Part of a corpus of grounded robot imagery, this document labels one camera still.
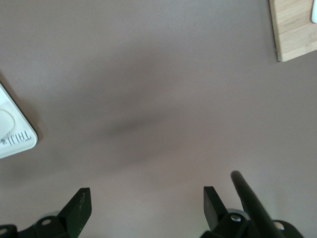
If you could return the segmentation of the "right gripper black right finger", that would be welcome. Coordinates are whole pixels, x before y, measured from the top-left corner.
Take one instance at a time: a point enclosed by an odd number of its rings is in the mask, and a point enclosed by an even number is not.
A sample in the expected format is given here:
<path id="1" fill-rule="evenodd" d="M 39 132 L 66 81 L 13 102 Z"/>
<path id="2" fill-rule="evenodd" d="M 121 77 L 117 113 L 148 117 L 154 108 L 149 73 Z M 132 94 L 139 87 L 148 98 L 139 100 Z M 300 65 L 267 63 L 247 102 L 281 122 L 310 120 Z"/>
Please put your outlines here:
<path id="1" fill-rule="evenodd" d="M 204 214 L 209 226 L 202 238 L 245 238 L 249 216 L 237 209 L 227 209 L 215 188 L 204 187 Z"/>

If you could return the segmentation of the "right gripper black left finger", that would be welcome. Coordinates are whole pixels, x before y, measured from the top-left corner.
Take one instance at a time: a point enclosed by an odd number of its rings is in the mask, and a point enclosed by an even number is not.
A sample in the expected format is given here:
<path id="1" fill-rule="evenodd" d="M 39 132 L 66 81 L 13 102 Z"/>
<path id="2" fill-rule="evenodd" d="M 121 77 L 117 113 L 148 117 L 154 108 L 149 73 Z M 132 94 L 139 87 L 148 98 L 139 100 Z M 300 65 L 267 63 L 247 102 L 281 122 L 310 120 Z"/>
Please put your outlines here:
<path id="1" fill-rule="evenodd" d="M 56 216 L 33 225 L 37 238 L 77 238 L 92 213 L 91 191 L 81 188 Z"/>

